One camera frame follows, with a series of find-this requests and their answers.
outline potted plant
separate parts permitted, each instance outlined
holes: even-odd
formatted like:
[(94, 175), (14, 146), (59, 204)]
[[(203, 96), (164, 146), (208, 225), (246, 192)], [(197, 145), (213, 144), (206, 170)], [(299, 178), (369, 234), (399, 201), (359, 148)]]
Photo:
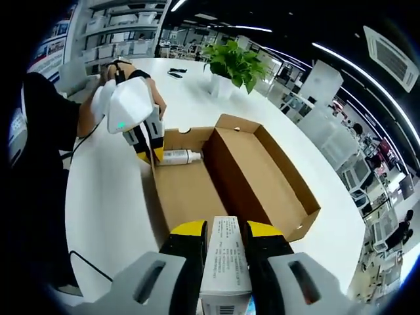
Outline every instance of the potted plant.
[(228, 41), (226, 45), (211, 45), (205, 48), (203, 54), (209, 56), (204, 68), (210, 65), (213, 73), (210, 92), (216, 97), (229, 98), (234, 87), (242, 85), (249, 94), (257, 80), (265, 78), (266, 68), (257, 58), (257, 53), (243, 50), (235, 41)]

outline round table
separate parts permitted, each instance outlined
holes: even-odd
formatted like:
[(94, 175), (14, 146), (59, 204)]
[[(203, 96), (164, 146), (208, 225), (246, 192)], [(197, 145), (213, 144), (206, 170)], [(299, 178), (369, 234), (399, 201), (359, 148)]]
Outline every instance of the round table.
[[(262, 123), (304, 178), (321, 211), (306, 236), (291, 243), (334, 274), (346, 293), (362, 248), (365, 225), (344, 184), (311, 141), (257, 91), (237, 89), (229, 100), (208, 92), (211, 73), (203, 63), (142, 58), (133, 64), (148, 72), (167, 103), (166, 129), (186, 131), (214, 126), (221, 114)], [(184, 68), (182, 79), (167, 74)], [(66, 196), (69, 251), (77, 251), (110, 277), (147, 251), (157, 251), (156, 191), (149, 165), (136, 157), (122, 135), (111, 135), (103, 121), (75, 152)], [(72, 256), (83, 296), (94, 301), (110, 282)]]

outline barcode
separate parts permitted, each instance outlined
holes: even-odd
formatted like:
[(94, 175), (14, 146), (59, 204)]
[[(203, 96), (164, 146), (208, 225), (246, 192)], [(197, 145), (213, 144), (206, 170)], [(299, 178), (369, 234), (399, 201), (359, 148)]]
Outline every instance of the barcode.
[(234, 305), (219, 306), (219, 315), (233, 315), (234, 311)]

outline poster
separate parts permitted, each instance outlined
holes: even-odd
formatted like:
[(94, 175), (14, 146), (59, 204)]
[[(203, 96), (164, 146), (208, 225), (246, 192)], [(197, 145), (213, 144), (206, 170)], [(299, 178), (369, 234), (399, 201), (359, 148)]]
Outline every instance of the poster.
[(47, 79), (57, 77), (58, 69), (64, 63), (64, 48), (75, 7), (76, 5), (71, 6), (61, 21), (57, 22), (46, 34), (32, 58), (28, 72), (38, 72)]
[(42, 44), (33, 59), (29, 72), (38, 72), (47, 79), (55, 76), (58, 68), (64, 63), (64, 46), (66, 38), (55, 39)]

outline white bottle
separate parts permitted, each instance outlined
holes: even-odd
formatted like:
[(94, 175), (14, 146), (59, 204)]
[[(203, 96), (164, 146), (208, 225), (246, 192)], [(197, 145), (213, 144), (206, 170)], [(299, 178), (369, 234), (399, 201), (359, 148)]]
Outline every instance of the white bottle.
[(168, 150), (163, 151), (163, 159), (159, 165), (189, 164), (201, 159), (201, 154), (191, 150)]

